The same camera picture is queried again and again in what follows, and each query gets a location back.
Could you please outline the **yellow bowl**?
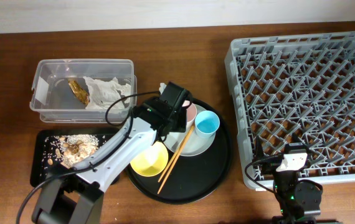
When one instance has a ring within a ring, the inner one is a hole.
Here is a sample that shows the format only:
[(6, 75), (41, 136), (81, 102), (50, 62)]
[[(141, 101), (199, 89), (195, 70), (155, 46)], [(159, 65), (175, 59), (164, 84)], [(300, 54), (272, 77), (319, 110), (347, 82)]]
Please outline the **yellow bowl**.
[(152, 146), (137, 155), (131, 162), (131, 168), (143, 177), (153, 177), (160, 174), (169, 160), (168, 150), (161, 142), (155, 142)]

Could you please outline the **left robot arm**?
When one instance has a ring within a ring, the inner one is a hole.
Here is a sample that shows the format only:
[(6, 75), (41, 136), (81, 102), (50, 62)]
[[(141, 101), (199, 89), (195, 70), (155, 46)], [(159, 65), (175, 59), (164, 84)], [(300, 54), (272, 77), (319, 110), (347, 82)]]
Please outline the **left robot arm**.
[(151, 96), (130, 109), (123, 127), (93, 155), (50, 172), (30, 192), (40, 192), (33, 223), (99, 223), (107, 188), (130, 162), (170, 132), (186, 130), (188, 90), (169, 82)]

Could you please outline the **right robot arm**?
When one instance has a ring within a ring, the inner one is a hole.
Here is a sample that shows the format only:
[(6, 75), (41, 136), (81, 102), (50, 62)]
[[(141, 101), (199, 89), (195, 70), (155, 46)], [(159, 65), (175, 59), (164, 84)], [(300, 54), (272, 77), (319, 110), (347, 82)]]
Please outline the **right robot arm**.
[(298, 178), (305, 168), (310, 150), (302, 142), (289, 143), (272, 167), (273, 191), (280, 205), (281, 215), (272, 223), (316, 223), (321, 213), (323, 193), (321, 184)]

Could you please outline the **gold snack wrapper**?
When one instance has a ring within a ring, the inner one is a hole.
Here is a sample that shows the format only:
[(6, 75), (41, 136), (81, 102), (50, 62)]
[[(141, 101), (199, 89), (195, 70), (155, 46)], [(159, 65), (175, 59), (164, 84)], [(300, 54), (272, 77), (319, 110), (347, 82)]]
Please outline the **gold snack wrapper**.
[(88, 105), (90, 102), (89, 94), (84, 90), (76, 80), (68, 79), (69, 87), (74, 94), (74, 96), (83, 104)]

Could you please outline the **pink cup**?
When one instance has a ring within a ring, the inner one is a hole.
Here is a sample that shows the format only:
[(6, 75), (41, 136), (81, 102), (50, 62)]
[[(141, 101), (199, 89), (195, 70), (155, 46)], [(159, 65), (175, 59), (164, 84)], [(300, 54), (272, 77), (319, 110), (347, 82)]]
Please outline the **pink cup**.
[(186, 129), (189, 129), (196, 118), (197, 108), (189, 100), (185, 100), (182, 107), (186, 109)]

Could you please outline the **white napkin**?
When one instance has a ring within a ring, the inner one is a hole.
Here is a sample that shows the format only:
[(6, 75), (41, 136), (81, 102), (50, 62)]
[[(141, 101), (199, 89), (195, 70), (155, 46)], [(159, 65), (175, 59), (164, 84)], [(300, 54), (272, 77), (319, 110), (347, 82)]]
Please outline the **white napkin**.
[(116, 77), (107, 82), (90, 77), (84, 77), (84, 80), (89, 94), (87, 110), (107, 109), (111, 104), (131, 93), (131, 85), (120, 84)]

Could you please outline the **food scraps pile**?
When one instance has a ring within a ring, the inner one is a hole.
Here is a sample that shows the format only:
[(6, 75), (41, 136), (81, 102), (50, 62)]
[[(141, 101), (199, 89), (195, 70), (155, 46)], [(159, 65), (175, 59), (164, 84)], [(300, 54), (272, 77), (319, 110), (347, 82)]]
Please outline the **food scraps pile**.
[(45, 167), (61, 164), (66, 168), (92, 156), (105, 143), (105, 136), (91, 134), (75, 134), (45, 137), (41, 162)]

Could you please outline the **wooden chopstick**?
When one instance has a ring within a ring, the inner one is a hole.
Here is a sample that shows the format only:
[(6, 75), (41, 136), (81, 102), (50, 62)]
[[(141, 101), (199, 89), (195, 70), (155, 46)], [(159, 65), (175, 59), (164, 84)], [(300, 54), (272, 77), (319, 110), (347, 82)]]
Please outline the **wooden chopstick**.
[(161, 191), (162, 191), (162, 189), (163, 189), (163, 187), (164, 187), (164, 185), (165, 185), (167, 179), (164, 179), (164, 180), (161, 181), (161, 185), (159, 186), (159, 189), (158, 189), (158, 191), (157, 191), (157, 194), (160, 194), (160, 193), (161, 193)]
[(163, 171), (163, 173), (161, 174), (161, 177), (158, 179), (158, 182), (161, 182), (162, 180), (167, 179), (168, 175), (171, 173), (172, 168), (176, 164), (176, 161), (177, 161), (178, 157), (180, 156), (181, 151), (186, 146), (193, 131), (194, 131), (194, 125), (192, 124), (189, 129), (189, 132), (185, 135), (185, 137), (182, 140), (182, 142), (180, 143), (178, 149), (174, 152), (172, 158), (169, 160), (168, 164), (166, 165), (166, 168)]

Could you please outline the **blue cup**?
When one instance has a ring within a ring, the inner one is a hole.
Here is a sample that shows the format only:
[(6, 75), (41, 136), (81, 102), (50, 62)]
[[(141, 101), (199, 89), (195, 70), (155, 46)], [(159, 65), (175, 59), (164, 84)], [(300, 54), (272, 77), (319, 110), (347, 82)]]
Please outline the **blue cup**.
[(210, 138), (220, 127), (220, 119), (213, 111), (201, 111), (195, 118), (196, 134), (203, 139)]

